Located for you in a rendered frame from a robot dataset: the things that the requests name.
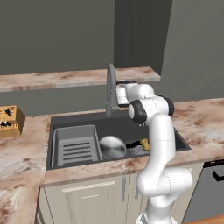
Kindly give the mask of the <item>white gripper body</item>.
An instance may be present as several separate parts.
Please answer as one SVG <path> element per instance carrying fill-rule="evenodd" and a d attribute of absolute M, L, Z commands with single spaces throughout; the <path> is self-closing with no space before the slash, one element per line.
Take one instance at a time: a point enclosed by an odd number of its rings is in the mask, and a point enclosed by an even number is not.
<path fill-rule="evenodd" d="M 116 83 L 116 96 L 119 106 L 129 106 L 137 99 L 133 87 L 137 86 L 135 81 L 120 80 Z"/>

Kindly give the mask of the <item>grey sink tap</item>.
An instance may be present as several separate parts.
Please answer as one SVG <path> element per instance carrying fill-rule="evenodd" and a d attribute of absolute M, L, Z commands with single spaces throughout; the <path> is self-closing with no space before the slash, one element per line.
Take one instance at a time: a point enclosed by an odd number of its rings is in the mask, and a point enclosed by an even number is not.
<path fill-rule="evenodd" d="M 119 107 L 116 95 L 116 69 L 113 64 L 109 64 L 107 69 L 106 116 L 111 117 L 112 111 L 118 109 Z"/>

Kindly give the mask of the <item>dark grey sink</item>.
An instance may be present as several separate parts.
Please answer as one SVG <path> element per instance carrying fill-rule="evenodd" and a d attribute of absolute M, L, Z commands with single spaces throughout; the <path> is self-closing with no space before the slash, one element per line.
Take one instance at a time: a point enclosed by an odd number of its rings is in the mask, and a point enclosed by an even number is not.
<path fill-rule="evenodd" d="M 149 137 L 149 130 L 146 125 L 140 126 L 133 122 L 128 115 L 127 110 L 116 111 L 111 117 L 106 117 L 104 112 L 83 114 L 83 115 L 63 115 L 55 116 L 51 118 L 50 123 L 50 134 L 48 141 L 48 151 L 46 159 L 46 169 L 56 170 L 66 167 L 74 167 L 79 165 L 89 165 L 108 162 L 109 160 L 102 156 L 102 161 L 99 162 L 85 162 L 83 164 L 69 164 L 59 167 L 51 167 L 52 154 L 53 154 L 53 132 L 57 128 L 83 126 L 83 125 L 94 125 L 98 140 L 105 136 L 119 137 L 124 141 L 125 144 L 129 144 L 135 141 L 141 141 L 144 138 Z M 150 153 L 144 151 L 142 145 L 134 149 L 130 149 L 125 157 L 120 157 L 117 160 L 126 158 L 138 158 L 148 156 Z"/>

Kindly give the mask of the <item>yellow sponge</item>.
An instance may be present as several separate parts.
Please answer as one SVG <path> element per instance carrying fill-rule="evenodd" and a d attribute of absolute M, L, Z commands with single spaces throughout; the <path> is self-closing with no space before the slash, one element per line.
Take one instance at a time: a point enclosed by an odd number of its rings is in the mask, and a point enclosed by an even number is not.
<path fill-rule="evenodd" d="M 149 151 L 151 149 L 149 141 L 148 141 L 147 138 L 142 139 L 140 141 L 140 144 L 142 145 L 144 151 Z"/>

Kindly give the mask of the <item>grey drying rack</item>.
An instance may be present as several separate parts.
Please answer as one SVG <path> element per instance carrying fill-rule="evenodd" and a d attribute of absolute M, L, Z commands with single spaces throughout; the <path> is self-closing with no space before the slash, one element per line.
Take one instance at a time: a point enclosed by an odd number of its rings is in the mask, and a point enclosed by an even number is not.
<path fill-rule="evenodd" d="M 102 161 L 94 125 L 57 128 L 53 132 L 51 167 Z"/>

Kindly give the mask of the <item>wooden knife block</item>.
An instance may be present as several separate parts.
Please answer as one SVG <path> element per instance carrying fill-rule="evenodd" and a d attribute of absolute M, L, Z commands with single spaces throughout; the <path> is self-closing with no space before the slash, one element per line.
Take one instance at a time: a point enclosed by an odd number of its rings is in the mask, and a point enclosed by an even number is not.
<path fill-rule="evenodd" d="M 17 105 L 0 107 L 0 138 L 19 137 L 25 124 L 25 114 Z"/>

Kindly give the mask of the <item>grey dishwasher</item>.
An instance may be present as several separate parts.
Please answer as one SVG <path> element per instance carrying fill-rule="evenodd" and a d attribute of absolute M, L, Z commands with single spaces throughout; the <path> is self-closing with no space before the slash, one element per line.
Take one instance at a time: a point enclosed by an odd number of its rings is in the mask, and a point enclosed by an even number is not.
<path fill-rule="evenodd" d="M 224 180 L 216 181 L 213 171 L 224 176 L 224 159 L 204 163 L 183 222 L 224 214 Z"/>

